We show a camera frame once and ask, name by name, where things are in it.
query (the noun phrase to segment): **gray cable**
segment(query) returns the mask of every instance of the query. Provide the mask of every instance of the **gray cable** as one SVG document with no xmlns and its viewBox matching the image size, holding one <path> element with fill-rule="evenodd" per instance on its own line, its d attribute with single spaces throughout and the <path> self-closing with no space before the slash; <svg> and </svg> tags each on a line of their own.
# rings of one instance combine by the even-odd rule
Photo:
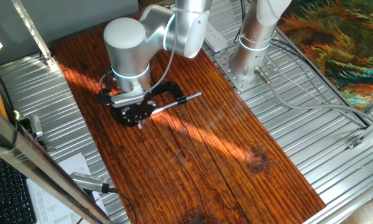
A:
<svg viewBox="0 0 373 224">
<path fill-rule="evenodd" d="M 291 104 L 287 103 L 286 101 L 284 101 L 279 96 L 279 94 L 276 92 L 276 90 L 272 86 L 272 83 L 269 83 L 268 86 L 271 89 L 272 93 L 275 95 L 275 97 L 278 98 L 278 100 L 284 106 L 286 106 L 288 108 L 295 109 L 295 110 L 314 110 L 314 109 L 320 109 L 320 108 L 339 108 L 339 109 L 342 109 L 342 110 L 347 110 L 347 111 L 357 113 L 357 114 L 361 115 L 363 118 L 366 118 L 373 123 L 373 118 L 371 118 L 368 114 L 365 114 L 364 112 L 362 112 L 360 110 L 357 110 L 355 108 L 352 108 L 350 106 L 335 105 L 335 104 L 324 104 L 324 105 L 315 105 L 315 106 L 295 106 L 295 105 L 291 105 Z"/>
</svg>

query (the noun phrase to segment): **wooden tabletop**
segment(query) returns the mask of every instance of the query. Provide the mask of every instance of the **wooden tabletop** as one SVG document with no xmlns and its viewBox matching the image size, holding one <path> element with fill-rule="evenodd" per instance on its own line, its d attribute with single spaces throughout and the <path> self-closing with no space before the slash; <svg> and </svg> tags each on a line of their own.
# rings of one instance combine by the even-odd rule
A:
<svg viewBox="0 0 373 224">
<path fill-rule="evenodd" d="M 303 223 L 325 207 L 210 58 L 175 56 L 166 80 L 199 99 L 153 115 L 142 129 L 118 124 L 96 102 L 111 66 L 105 24 L 52 44 L 114 185 L 139 223 Z M 158 80 L 170 54 L 152 60 Z M 158 106 L 171 95 L 154 98 Z M 134 216 L 125 200 L 127 214 Z"/>
</svg>

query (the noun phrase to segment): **metal grating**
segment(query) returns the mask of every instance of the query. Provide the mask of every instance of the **metal grating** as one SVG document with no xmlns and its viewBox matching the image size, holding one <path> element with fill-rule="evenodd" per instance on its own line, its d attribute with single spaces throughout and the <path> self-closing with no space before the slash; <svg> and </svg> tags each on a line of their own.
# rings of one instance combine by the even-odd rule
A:
<svg viewBox="0 0 373 224">
<path fill-rule="evenodd" d="M 55 148 L 50 155 L 57 162 L 82 153 L 91 174 L 105 177 L 112 184 L 60 69 L 51 70 L 35 54 L 0 66 L 0 76 L 21 116 L 39 114 L 44 132 L 39 140 Z M 101 194 L 101 198 L 113 222 L 130 223 L 117 194 Z"/>
</svg>

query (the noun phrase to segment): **paper sheet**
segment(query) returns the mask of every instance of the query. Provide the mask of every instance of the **paper sheet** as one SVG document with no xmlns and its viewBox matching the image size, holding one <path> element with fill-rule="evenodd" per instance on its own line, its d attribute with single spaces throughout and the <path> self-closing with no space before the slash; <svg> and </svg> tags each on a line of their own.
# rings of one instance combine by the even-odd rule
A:
<svg viewBox="0 0 373 224">
<path fill-rule="evenodd" d="M 81 153 L 60 162 L 59 165 L 68 174 L 73 172 L 91 174 L 85 157 Z M 36 224 L 76 224 L 80 220 L 81 217 L 76 212 L 68 208 L 30 179 L 27 179 L 27 186 L 36 214 Z M 97 205 L 108 214 L 99 193 L 93 192 L 93 196 Z"/>
</svg>

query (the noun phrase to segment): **connector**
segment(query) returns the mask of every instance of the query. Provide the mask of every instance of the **connector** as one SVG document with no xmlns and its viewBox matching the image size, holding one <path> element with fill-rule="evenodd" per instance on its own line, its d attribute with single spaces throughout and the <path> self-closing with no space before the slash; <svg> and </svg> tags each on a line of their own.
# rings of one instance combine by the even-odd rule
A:
<svg viewBox="0 0 373 224">
<path fill-rule="evenodd" d="M 269 83 L 271 83 L 271 79 L 264 73 L 264 71 L 262 71 L 262 69 L 260 67 L 256 67 L 254 69 L 254 73 L 255 75 L 257 75 L 258 77 L 260 77 L 262 79 L 262 81 L 268 85 Z"/>
</svg>

